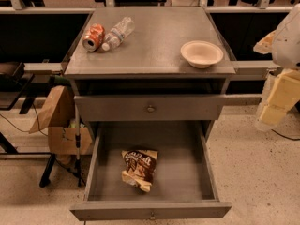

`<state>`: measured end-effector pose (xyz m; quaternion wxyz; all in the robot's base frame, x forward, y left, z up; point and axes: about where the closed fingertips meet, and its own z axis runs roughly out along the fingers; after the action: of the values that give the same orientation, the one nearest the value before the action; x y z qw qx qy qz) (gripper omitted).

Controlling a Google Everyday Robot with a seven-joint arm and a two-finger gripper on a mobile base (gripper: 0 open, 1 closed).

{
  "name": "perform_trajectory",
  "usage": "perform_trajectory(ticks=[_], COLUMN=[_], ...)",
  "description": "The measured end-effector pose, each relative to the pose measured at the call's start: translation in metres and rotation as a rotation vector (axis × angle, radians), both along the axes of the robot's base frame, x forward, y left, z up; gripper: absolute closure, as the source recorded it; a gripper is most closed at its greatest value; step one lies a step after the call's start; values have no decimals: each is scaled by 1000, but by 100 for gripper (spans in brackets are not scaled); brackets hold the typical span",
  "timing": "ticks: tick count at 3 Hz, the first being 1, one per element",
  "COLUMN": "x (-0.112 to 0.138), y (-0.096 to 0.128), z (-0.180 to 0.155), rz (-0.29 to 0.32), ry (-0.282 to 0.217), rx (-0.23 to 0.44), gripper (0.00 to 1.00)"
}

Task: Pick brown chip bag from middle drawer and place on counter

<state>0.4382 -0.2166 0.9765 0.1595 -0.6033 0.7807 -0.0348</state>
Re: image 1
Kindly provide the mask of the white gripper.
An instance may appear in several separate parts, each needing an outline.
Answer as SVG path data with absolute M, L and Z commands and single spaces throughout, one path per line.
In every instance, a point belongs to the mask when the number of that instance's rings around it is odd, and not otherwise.
M 260 54 L 272 52 L 276 31 L 272 31 L 253 47 Z M 256 113 L 255 127 L 260 131 L 275 128 L 287 112 L 300 101 L 300 71 L 283 69 L 277 76 L 269 75 L 262 90 L 262 101 Z

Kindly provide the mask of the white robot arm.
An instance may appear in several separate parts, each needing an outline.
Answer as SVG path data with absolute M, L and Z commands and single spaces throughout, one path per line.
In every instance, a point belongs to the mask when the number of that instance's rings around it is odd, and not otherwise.
M 300 5 L 296 5 L 276 30 L 262 38 L 253 48 L 261 54 L 272 54 L 273 62 L 283 70 L 269 76 L 262 90 L 256 128 L 274 129 L 287 112 L 300 101 Z

